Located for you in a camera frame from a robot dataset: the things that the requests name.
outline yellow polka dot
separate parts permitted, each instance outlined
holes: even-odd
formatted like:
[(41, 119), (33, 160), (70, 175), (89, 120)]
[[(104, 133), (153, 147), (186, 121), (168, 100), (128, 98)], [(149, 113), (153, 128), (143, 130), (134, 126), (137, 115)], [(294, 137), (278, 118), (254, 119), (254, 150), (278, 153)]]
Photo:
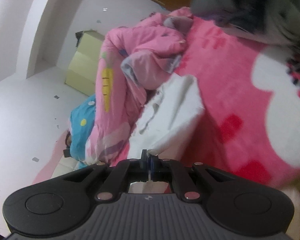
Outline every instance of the yellow polka dot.
[(86, 124), (87, 124), (87, 120), (85, 120), (85, 119), (82, 119), (82, 121), (81, 121), (80, 125), (81, 125), (81, 126), (85, 126)]

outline white floor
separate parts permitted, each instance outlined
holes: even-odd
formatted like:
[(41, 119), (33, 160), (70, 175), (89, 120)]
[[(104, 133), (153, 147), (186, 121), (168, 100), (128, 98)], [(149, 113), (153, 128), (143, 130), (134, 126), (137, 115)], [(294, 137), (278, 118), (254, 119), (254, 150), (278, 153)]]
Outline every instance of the white floor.
[(67, 129), (73, 108), (86, 96), (64, 84), (65, 72), (41, 62), (42, 71), (27, 80), (0, 82), (0, 234), (8, 228), (2, 204), (12, 192), (32, 183)]

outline white cloth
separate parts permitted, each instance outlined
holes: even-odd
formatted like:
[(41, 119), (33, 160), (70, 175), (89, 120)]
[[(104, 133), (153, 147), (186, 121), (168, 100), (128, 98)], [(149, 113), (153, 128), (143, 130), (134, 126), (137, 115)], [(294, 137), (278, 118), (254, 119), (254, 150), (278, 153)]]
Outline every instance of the white cloth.
[[(127, 158), (140, 159), (143, 149), (159, 158), (180, 160), (204, 112), (197, 79), (173, 73), (145, 105), (129, 138)], [(162, 193), (165, 183), (136, 183), (131, 193)]]
[(300, 240), (300, 192), (295, 187), (281, 189), (293, 202), (294, 215), (286, 234), (293, 240)]

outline pink bedding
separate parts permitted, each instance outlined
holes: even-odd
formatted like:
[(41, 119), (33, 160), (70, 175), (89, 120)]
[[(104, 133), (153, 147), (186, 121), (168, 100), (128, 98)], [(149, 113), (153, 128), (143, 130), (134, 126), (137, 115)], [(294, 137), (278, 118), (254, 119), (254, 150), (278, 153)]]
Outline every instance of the pink bedding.
[(290, 53), (194, 17), (175, 71), (197, 77), (205, 115), (182, 163), (203, 162), (274, 187), (300, 175), (300, 88)]
[(134, 28), (121, 27), (105, 36), (96, 78), (96, 115), (85, 147), (85, 163), (108, 163), (121, 151), (146, 102), (146, 90), (168, 80), (173, 58), (186, 49), (181, 33), (192, 20), (182, 8), (169, 16), (155, 14)]

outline metal screw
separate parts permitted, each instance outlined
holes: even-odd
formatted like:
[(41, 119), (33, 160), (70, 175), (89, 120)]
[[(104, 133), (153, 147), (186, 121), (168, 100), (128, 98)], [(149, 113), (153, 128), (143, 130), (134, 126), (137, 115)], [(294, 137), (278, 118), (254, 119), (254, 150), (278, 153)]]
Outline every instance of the metal screw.
[(109, 200), (113, 197), (110, 192), (101, 192), (97, 195), (97, 198), (100, 200)]
[(189, 191), (185, 194), (186, 199), (198, 199), (200, 194), (198, 192)]

